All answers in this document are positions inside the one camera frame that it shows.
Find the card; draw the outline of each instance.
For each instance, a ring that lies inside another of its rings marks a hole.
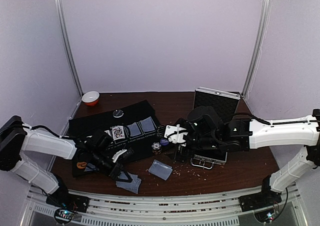
[[[139,187],[140,187],[140,184],[141,184],[141,179],[138,178],[138,176],[135,175],[135,174],[129,173],[129,175],[130,175],[131,178],[132,178],[132,182],[120,182],[120,181],[116,181],[115,184],[116,184],[117,187],[123,188],[123,189],[128,190],[128,191],[133,192],[133,193],[138,193]],[[119,175],[119,178],[125,179],[125,178],[127,178],[127,177],[126,177],[125,174],[122,172],[122,173]]]
[[[112,128],[112,137],[114,141],[119,139],[125,139],[126,135],[124,134],[124,127],[123,126],[117,126]]]

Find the white backdrop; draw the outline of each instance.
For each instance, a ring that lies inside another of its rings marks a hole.
[[[62,0],[83,90],[242,91],[262,0]]]
[[[54,0],[0,0],[0,127],[13,115],[60,133],[79,96]],[[44,168],[51,156],[32,153]],[[0,225],[16,226],[30,184],[0,171]]]

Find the metal corner bracket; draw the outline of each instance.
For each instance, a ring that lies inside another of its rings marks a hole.
[[[248,97],[248,93],[250,90],[250,86],[253,82],[256,68],[259,63],[260,49],[263,42],[264,34],[266,32],[267,22],[270,14],[271,0],[263,0],[260,22],[258,27],[258,33],[255,40],[254,50],[250,62],[249,71],[245,80],[245,84],[243,87],[242,95],[244,98]]]
[[[55,2],[57,14],[58,14],[59,22],[60,22],[60,28],[61,28],[61,32],[62,32],[62,39],[63,39],[65,54],[66,54],[66,57],[68,60],[68,64],[69,64],[69,67],[71,70],[71,75],[72,75],[73,81],[75,83],[77,92],[79,94],[79,97],[81,97],[83,95],[83,90],[82,90],[79,76],[78,76],[78,73],[76,70],[75,61],[74,61],[74,58],[73,58],[73,55],[71,52],[62,0],[54,0],[54,2]]]

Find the white wall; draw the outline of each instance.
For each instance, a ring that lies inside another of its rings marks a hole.
[[[84,91],[243,89],[262,0],[62,0]]]
[[[256,78],[249,93],[253,113],[265,119],[296,118],[320,108],[320,0],[272,0]],[[273,147],[285,165],[299,150]],[[297,181],[310,225],[320,225],[320,170]]]
[[[19,115],[59,132],[78,101],[54,0],[0,0],[0,125]],[[46,166],[50,156],[33,154]],[[0,225],[17,225],[28,183],[0,171]]]

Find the orange logo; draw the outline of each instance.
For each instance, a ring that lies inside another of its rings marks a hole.
[[[79,169],[85,169],[87,166],[87,163],[86,162],[78,162],[76,164],[76,167],[79,168]]]

